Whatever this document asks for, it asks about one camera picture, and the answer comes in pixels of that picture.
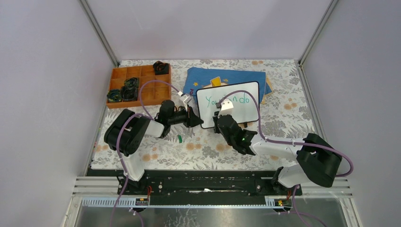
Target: white wall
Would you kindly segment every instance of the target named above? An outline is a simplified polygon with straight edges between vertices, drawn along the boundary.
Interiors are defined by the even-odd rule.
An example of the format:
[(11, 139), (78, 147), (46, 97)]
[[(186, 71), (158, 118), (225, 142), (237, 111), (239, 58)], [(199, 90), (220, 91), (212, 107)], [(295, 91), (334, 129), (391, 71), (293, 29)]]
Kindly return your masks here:
[(400, 226), (401, 1), (342, 0), (305, 63), (364, 227)]
[(89, 0), (119, 60), (299, 59), (330, 0)]
[(0, 3), (0, 226), (59, 226), (111, 61), (77, 0)]

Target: whiteboard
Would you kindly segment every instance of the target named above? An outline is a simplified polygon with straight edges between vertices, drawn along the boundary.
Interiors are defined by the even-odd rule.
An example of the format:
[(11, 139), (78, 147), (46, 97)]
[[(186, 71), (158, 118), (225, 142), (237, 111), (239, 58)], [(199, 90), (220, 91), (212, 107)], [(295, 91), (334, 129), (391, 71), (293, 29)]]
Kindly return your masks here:
[(249, 94), (244, 92), (235, 93), (228, 97), (234, 105), (232, 112), (234, 120), (237, 123), (257, 121), (259, 118), (257, 112), (259, 109), (259, 83), (253, 81), (197, 90), (196, 97), (198, 99), (199, 117), (203, 120), (203, 124), (200, 126), (204, 129), (214, 127), (214, 112), (220, 110), (216, 108), (216, 103), (227, 94), (238, 90), (245, 90), (251, 93), (256, 102), (258, 102), (258, 108), (255, 107), (255, 103)]

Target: floral tablecloth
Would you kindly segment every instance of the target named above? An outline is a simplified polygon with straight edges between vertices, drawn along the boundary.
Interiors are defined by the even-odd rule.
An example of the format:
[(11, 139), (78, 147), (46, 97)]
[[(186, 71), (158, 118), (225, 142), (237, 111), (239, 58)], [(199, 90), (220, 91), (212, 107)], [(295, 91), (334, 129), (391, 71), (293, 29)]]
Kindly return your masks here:
[[(155, 60), (122, 61), (120, 67), (150, 65)], [(262, 131), (265, 135), (302, 138), (313, 132), (309, 107), (294, 60), (166, 60), (172, 66), (172, 84), (182, 89), (190, 67), (265, 71), (273, 93), (260, 104)], [(172, 94), (178, 104), (178, 95)], [(160, 105), (148, 106), (152, 116)], [(129, 108), (144, 113), (142, 107)], [(92, 169), (122, 169), (117, 153), (103, 141), (107, 128), (122, 109), (107, 109), (101, 134), (94, 148)], [(248, 130), (257, 131), (257, 122), (248, 123)], [(179, 143), (178, 135), (183, 142)], [(294, 162), (275, 156), (241, 155), (232, 149), (220, 134), (200, 126), (188, 129), (174, 125), (164, 139), (145, 136), (138, 151), (146, 169), (217, 169), (217, 170), (275, 170), (292, 166)]]

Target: black rail base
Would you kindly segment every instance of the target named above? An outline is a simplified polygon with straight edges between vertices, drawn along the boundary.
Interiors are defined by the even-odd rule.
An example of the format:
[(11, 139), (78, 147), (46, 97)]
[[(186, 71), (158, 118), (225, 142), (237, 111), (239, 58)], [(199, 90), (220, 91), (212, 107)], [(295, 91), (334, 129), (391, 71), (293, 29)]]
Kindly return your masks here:
[[(293, 188), (277, 190), (275, 171), (146, 170), (138, 182), (129, 180), (124, 195), (147, 195), (150, 205), (265, 205), (265, 196), (287, 196)], [(121, 193), (125, 176), (117, 177)], [(302, 195), (297, 189), (296, 195)]]

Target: table surface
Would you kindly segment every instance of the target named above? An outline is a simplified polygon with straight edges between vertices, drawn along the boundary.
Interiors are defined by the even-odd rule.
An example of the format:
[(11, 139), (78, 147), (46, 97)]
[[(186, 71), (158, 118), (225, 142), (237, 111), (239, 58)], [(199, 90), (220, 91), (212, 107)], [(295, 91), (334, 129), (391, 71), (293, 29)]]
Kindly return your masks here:
[[(346, 227), (341, 203), (332, 199), (297, 199), (299, 212), (317, 216), (328, 226)], [(77, 227), (108, 227), (112, 208), (81, 207)], [(306, 227), (294, 215), (276, 213), (273, 209), (216, 209), (216, 208), (146, 208), (140, 213), (145, 227)], [(304, 218), (311, 226), (323, 226), (312, 218)], [(128, 208), (117, 208), (113, 226), (141, 226), (140, 218)]]
[[(122, 61), (120, 67), (150, 65), (155, 60)], [(273, 93), (260, 104), (262, 131), (265, 135), (303, 138), (314, 132), (310, 109), (307, 105), (294, 60), (166, 60), (172, 67), (172, 84), (182, 89), (187, 70), (191, 67), (264, 71), (271, 81)], [(178, 95), (172, 94), (178, 104)], [(146, 107), (152, 116), (160, 105)], [(142, 107), (131, 107), (144, 113)], [(103, 141), (107, 128), (123, 109), (106, 109), (100, 136), (94, 148), (92, 169), (122, 169), (117, 153)], [(248, 130), (257, 131), (257, 122), (248, 124)], [(179, 143), (178, 135), (183, 142)], [(275, 156), (241, 155), (227, 145), (213, 129), (200, 126), (186, 128), (174, 125), (164, 139), (145, 136), (138, 148), (145, 169), (196, 169), (196, 170), (276, 170), (292, 166), (295, 162)]]

